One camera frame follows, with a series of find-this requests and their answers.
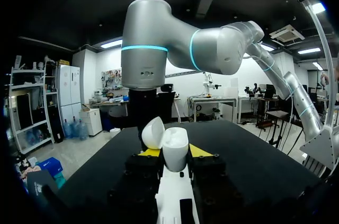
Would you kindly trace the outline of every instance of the door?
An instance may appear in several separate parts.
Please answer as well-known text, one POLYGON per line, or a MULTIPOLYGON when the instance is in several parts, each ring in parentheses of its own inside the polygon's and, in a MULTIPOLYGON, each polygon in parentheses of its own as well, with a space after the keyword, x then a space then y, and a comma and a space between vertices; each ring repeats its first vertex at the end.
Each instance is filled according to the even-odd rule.
POLYGON ((74 104, 80 102, 80 68, 71 66, 70 73, 70 98, 74 104))
POLYGON ((65 119, 67 119, 67 122, 69 123, 73 122, 72 105, 61 107, 61 118, 63 119, 63 123, 65 122, 65 119))
POLYGON ((79 112, 81 111, 81 104, 76 103, 76 104, 72 104, 72 111, 73 111, 73 116, 75 116, 75 120, 79 120, 79 112))
POLYGON ((70 105, 70 66, 60 65, 58 91, 60 106, 70 105))

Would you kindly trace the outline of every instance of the ceiling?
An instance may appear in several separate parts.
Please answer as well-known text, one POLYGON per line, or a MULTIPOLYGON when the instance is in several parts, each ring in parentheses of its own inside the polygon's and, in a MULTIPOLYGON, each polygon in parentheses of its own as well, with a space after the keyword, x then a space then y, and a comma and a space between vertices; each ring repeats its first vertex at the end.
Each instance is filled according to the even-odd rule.
MULTIPOLYGON (((134 0, 21 0, 17 11, 17 35, 50 42, 76 50, 122 36, 128 5, 134 0)), ((285 48, 296 61, 324 56, 323 52, 304 56, 297 51, 321 47, 314 24, 297 0, 166 0, 179 19, 200 28, 236 21, 253 20, 265 32, 264 43, 281 48, 269 33, 291 24, 306 39, 285 48), (197 15, 199 8, 205 8, 197 15)), ((332 53, 339 52, 338 40, 328 11, 318 15, 329 39, 332 53)))
MULTIPOLYGON (((298 62, 297 64, 306 70, 317 70, 317 68, 313 65, 313 62, 318 62, 319 65, 323 68, 323 70, 327 70, 327 63, 325 58, 320 58, 320 59, 311 59, 311 60, 303 60, 301 62, 298 62)), ((338 64, 338 59, 337 58, 332 58, 332 63, 333 66, 336 67, 338 64)))

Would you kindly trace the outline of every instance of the blue box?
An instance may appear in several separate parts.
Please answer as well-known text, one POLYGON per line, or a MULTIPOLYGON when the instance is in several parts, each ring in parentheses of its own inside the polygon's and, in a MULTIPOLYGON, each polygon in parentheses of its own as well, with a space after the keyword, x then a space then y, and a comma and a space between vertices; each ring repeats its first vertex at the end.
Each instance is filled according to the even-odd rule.
POLYGON ((52 177, 54 177, 56 174, 60 173, 63 170, 60 161, 53 157, 38 163, 38 166, 41 167, 42 170, 47 169, 52 177))

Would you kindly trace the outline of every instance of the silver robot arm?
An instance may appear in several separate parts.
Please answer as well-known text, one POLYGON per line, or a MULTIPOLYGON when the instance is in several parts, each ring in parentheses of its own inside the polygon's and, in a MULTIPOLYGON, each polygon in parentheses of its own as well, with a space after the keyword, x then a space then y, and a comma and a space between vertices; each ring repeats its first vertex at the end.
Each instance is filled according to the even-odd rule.
POLYGON ((333 168, 339 155, 339 140, 338 147, 332 149, 332 131, 324 131, 312 101, 296 77, 290 72, 283 76, 272 56, 257 44, 263 37, 262 29, 252 21, 198 29, 175 18, 163 0, 136 0, 128 7, 123 29, 122 84, 133 91, 162 86, 166 58, 176 67, 232 75, 239 70, 247 52, 265 71, 282 99, 293 96, 305 140, 313 141, 311 147, 305 144, 301 149, 333 168), (330 138, 329 144, 325 151, 314 154, 319 145, 324 145, 323 139, 317 140, 322 134, 327 142, 330 138))

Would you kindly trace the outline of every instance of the air conditioner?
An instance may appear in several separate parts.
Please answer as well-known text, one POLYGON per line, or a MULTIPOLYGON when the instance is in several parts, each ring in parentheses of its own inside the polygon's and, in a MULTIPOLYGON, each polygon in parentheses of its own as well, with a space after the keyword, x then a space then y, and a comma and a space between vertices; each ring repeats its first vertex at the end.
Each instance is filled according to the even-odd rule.
POLYGON ((277 39, 281 42, 288 42, 295 39, 304 40, 305 37, 302 36, 292 25, 288 24, 283 28, 270 33, 271 39, 277 39))

